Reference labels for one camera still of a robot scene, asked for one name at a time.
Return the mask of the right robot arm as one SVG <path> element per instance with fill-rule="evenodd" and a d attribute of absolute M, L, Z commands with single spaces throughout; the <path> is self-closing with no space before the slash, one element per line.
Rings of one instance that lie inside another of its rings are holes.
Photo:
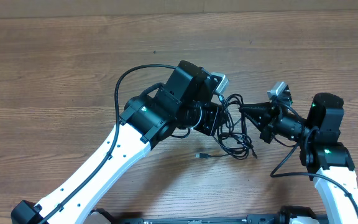
<path fill-rule="evenodd" d="M 276 136 L 295 142 L 300 161 L 314 183 L 329 223 L 358 223 L 358 187 L 355 164 L 349 150 L 339 142 L 344 101 L 331 93 L 314 96 L 307 118 L 302 118 L 284 95 L 269 102 L 243 104 L 239 111 L 260 131 L 266 143 Z"/>

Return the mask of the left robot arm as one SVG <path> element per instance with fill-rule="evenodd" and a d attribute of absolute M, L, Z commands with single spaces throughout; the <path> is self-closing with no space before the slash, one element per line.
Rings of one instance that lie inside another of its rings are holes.
<path fill-rule="evenodd" d="M 229 80 L 184 60 L 171 69 L 166 83 L 148 87 L 116 111 L 106 140 L 59 188 L 37 203 L 21 201 L 11 212 L 12 223 L 112 223 L 95 206 L 131 166 L 176 129 L 212 135 L 221 106 L 211 100 Z"/>

